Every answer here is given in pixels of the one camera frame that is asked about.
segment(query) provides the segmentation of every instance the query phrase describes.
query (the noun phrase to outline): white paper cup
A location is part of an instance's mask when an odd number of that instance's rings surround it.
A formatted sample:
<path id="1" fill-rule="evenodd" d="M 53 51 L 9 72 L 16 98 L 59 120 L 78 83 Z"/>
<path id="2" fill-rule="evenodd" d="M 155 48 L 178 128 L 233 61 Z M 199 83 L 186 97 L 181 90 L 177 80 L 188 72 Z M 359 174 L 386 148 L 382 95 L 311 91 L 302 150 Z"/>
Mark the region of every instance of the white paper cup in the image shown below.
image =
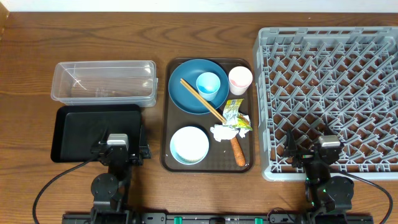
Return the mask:
<path id="1" fill-rule="evenodd" d="M 242 95 L 253 81 L 251 71 L 243 66 L 234 67 L 228 74 L 229 90 L 234 95 Z"/>

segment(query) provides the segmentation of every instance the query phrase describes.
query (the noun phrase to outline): plastic container lid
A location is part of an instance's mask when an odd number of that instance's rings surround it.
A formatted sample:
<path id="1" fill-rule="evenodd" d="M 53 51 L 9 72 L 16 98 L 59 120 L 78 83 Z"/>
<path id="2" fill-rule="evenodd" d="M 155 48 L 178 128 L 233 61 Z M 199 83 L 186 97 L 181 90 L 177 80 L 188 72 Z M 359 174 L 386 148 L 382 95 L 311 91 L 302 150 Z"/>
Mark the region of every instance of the plastic container lid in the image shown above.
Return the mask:
<path id="1" fill-rule="evenodd" d="M 156 104 L 153 61 L 61 62 L 55 67 L 51 98 L 66 105 Z"/>

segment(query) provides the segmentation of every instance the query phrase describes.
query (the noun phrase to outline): black tray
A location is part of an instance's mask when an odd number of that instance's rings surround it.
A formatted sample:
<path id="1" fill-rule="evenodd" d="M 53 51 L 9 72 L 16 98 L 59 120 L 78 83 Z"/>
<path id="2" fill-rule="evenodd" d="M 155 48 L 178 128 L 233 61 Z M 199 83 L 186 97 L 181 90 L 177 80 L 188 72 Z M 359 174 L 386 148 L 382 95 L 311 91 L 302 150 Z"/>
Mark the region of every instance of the black tray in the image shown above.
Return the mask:
<path id="1" fill-rule="evenodd" d="M 127 134 L 129 150 L 138 147 L 141 111 L 137 105 L 64 106 L 57 111 L 51 160 L 84 162 L 104 132 Z"/>
<path id="2" fill-rule="evenodd" d="M 171 172 L 224 172 L 224 173 L 243 173 L 247 172 L 254 164 L 253 151 L 253 134 L 252 131 L 246 133 L 245 138 L 237 136 L 239 144 L 241 145 L 246 165 L 240 167 L 236 164 L 235 157 L 232 151 L 230 141 L 222 140 L 215 141 L 213 133 L 210 132 L 210 127 L 214 124 L 221 124 L 220 121 L 211 113 L 204 115 L 194 115 L 180 110 L 169 95 L 169 79 L 172 72 L 182 63 L 193 58 L 176 58 L 173 59 L 167 66 L 167 76 L 165 82 L 165 106 L 164 106 L 164 129 L 162 138 L 162 149 L 160 152 L 160 161 L 165 169 Z M 217 63 L 228 74 L 229 71 L 237 66 L 245 66 L 250 69 L 247 61 L 238 58 L 211 58 L 214 63 Z M 253 119 L 252 113 L 252 87 L 250 86 L 245 94 L 235 96 L 229 93 L 228 100 L 243 98 L 242 105 L 239 111 L 243 114 L 249 115 Z M 226 101 L 218 109 L 222 114 Z M 177 162 L 170 152 L 170 140 L 173 134 L 180 128 L 186 126 L 196 126 L 202 129 L 210 141 L 210 148 L 207 156 L 199 163 L 194 165 L 183 165 Z"/>

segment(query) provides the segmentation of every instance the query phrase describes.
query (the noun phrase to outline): food wrapper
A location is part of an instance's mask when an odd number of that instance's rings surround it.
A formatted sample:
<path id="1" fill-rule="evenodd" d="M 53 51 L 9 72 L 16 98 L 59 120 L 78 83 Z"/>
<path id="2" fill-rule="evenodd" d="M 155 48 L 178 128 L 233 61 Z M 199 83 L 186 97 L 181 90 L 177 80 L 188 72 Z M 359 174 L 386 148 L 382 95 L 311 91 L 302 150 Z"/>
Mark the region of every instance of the food wrapper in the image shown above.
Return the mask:
<path id="1" fill-rule="evenodd" d="M 238 111 L 242 101 L 243 99 L 238 99 L 228 100 L 226 102 L 223 112 L 226 124 L 216 124 L 214 127 L 210 128 L 216 141 L 232 139 L 238 133 L 241 138 L 244 138 L 248 131 L 252 131 L 249 116 L 241 114 Z"/>

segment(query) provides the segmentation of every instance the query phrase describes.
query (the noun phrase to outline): green connector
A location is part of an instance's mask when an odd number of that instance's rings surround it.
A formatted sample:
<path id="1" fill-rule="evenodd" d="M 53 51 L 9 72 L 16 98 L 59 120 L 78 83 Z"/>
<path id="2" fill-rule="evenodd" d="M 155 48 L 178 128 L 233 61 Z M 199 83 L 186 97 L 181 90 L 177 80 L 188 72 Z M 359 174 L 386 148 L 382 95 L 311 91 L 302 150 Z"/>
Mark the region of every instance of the green connector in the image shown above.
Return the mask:
<path id="1" fill-rule="evenodd" d="M 174 224 L 182 224 L 182 217 L 174 217 Z"/>
<path id="2" fill-rule="evenodd" d="M 255 218 L 254 224 L 262 224 L 262 218 Z"/>

